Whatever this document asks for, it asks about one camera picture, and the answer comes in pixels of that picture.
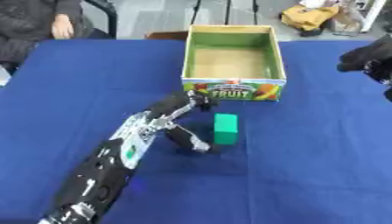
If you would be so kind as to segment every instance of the floor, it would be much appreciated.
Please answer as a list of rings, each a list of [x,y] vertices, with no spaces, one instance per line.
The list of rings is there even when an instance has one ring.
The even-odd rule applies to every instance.
[[[109,0],[117,8],[119,15],[118,38],[142,39],[149,32],[169,32],[186,30],[191,23],[193,6],[196,0]],[[253,12],[251,0],[232,0],[231,25],[252,25]],[[280,41],[298,39],[376,39],[385,32],[375,24],[369,33],[355,38],[335,36],[329,31],[314,38],[301,38],[298,31],[282,24],[277,14],[298,2],[298,0],[257,0],[260,5],[258,21],[260,25],[273,25]],[[226,0],[202,0],[201,9],[195,24],[222,25],[225,17]],[[95,7],[83,3],[85,14],[95,27],[106,31],[108,21],[105,14]],[[0,69],[0,86],[8,80],[7,73]]]

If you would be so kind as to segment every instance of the black sleeve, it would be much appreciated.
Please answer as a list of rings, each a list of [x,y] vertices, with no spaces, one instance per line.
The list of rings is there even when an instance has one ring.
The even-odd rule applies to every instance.
[[[57,0],[56,14],[77,18],[81,14],[81,0]]]

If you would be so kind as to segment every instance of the bag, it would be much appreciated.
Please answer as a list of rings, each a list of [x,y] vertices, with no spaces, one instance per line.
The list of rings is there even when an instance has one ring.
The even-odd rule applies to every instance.
[[[326,20],[339,12],[339,6],[309,9],[303,5],[295,5],[282,13],[282,23],[304,31],[312,31],[320,27]]]

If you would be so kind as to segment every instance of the blue tablecloth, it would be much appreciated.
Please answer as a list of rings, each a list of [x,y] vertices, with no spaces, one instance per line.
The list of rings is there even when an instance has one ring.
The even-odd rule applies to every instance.
[[[280,102],[223,101],[236,146],[189,156],[163,136],[106,224],[392,222],[392,104],[339,55],[366,42],[281,43]],[[0,220],[34,223],[74,165],[128,115],[181,89],[184,43],[49,41],[0,89]],[[207,125],[213,113],[188,123]]]

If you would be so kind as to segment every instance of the fruit box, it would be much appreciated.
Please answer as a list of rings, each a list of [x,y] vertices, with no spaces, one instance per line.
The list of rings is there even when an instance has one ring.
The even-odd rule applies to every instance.
[[[185,90],[213,98],[278,101],[286,75],[274,29],[192,25],[182,80]]]

